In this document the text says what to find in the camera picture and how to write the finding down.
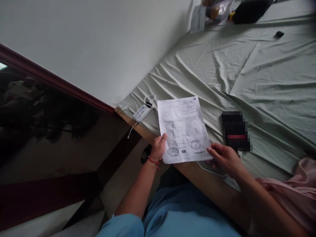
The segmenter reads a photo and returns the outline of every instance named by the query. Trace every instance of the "black object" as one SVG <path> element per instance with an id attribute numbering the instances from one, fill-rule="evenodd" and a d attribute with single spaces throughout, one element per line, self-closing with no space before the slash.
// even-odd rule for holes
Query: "black object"
<path id="1" fill-rule="evenodd" d="M 222 114 L 223 135 L 227 146 L 239 151 L 250 151 L 248 125 L 240 111 L 225 111 Z"/>
<path id="2" fill-rule="evenodd" d="M 273 0 L 243 0 L 235 11 L 235 24 L 255 23 L 264 15 Z"/>
<path id="3" fill-rule="evenodd" d="M 148 145 L 143 153 L 142 153 L 142 156 L 141 156 L 141 163 L 142 164 L 145 164 L 145 162 L 148 160 L 148 157 L 150 156 L 150 153 L 151 153 L 151 149 L 152 149 L 152 145 Z"/>
<path id="4" fill-rule="evenodd" d="M 145 105 L 146 105 L 149 109 L 153 106 L 153 104 L 150 103 L 149 101 L 147 101 L 147 102 L 145 103 Z"/>
<path id="5" fill-rule="evenodd" d="M 282 31 L 278 31 L 275 36 L 281 38 L 283 35 L 284 33 Z"/>

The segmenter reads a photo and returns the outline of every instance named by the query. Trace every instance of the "white charger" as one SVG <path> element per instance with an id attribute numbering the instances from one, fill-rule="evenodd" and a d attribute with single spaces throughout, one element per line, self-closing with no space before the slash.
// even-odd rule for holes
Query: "white charger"
<path id="1" fill-rule="evenodd" d="M 141 122 L 153 109 L 153 104 L 147 101 L 136 113 L 133 114 L 133 117 L 137 122 Z"/>
<path id="2" fill-rule="evenodd" d="M 139 110 L 137 110 L 136 113 L 133 114 L 133 118 L 136 120 L 136 124 L 131 128 L 131 130 L 129 131 L 129 134 L 127 136 L 127 139 L 129 139 L 129 136 L 131 135 L 131 132 L 133 130 L 133 128 L 140 123 L 141 121 L 143 121 L 143 119 L 153 110 L 156 109 L 157 107 L 155 107 L 151 102 L 147 101 L 145 102 L 145 99 L 148 97 L 146 96 L 144 98 L 144 105 L 139 108 Z"/>

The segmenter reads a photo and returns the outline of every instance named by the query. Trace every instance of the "red string bracelet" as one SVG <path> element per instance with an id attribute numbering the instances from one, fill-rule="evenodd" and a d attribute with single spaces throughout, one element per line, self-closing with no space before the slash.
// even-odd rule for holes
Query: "red string bracelet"
<path id="1" fill-rule="evenodd" d="M 160 164 L 160 162 L 154 162 L 150 157 L 148 157 L 148 159 L 152 162 L 152 163 L 154 163 L 154 164 L 156 164 L 157 165 L 157 168 L 160 170 L 160 168 L 159 168 L 159 164 Z"/>

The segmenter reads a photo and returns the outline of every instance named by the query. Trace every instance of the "bed sheet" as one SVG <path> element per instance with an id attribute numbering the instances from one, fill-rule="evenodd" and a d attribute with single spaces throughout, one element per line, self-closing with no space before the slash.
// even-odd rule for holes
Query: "bed sheet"
<path id="1" fill-rule="evenodd" d="M 283 31 L 280 39 L 274 37 Z M 243 162 L 258 177 L 288 179 L 316 151 L 316 28 L 311 3 L 278 1 L 256 23 L 226 23 L 183 37 L 119 104 L 132 117 L 146 95 L 198 96 L 209 139 L 224 144 L 223 111 L 252 117 Z M 142 122 L 159 135 L 154 110 Z"/>

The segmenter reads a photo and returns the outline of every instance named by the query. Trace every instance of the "hand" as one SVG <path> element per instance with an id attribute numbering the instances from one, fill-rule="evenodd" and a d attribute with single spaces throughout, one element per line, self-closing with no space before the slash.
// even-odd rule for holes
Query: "hand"
<path id="1" fill-rule="evenodd" d="M 252 177 L 237 153 L 230 146 L 213 143 L 206 150 L 214 157 L 220 167 L 236 181 Z"/>
<path id="2" fill-rule="evenodd" d="M 162 159 L 162 155 L 165 152 L 165 144 L 166 144 L 166 139 L 167 139 L 167 133 L 164 133 L 159 137 L 155 138 L 155 143 L 154 146 L 152 147 L 150 158 L 155 161 L 159 162 Z"/>

